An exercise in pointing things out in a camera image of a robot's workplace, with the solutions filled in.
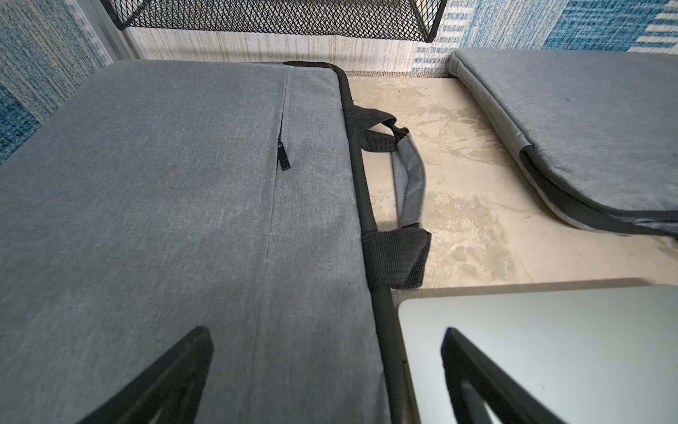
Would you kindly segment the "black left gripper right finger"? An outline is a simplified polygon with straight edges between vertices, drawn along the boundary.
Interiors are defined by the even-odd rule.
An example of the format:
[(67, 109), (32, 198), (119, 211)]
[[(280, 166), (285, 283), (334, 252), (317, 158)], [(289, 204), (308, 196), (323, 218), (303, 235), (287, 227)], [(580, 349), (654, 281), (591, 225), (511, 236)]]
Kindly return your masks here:
[(458, 423), (561, 423), (459, 330), (448, 328), (441, 358)]

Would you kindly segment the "silver apple laptop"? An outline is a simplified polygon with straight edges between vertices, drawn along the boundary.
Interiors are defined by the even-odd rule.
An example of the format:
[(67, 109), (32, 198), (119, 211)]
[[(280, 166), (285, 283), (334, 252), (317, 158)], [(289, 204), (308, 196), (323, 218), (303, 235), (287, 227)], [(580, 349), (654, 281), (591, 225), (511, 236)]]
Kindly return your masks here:
[(454, 328), (568, 423), (677, 420), (677, 290), (646, 285), (406, 300), (418, 419), (455, 420), (441, 347)]

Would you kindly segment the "grey zippered laptop bag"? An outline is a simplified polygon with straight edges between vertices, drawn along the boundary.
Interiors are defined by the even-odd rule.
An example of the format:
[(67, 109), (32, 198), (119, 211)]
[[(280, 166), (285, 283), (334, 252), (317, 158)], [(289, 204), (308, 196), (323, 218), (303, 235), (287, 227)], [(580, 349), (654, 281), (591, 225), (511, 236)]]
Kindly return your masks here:
[(189, 331), (194, 423), (398, 423), (423, 162), (325, 63), (122, 61), (1, 168), (1, 420), (75, 423)]

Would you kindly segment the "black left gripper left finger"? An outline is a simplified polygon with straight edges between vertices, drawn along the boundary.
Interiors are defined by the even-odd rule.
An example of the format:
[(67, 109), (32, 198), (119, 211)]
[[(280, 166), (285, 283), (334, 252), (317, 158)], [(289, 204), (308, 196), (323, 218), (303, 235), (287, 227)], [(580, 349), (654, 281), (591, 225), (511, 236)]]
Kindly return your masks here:
[(214, 345), (198, 326), (141, 372), (83, 423), (193, 423), (204, 390)]

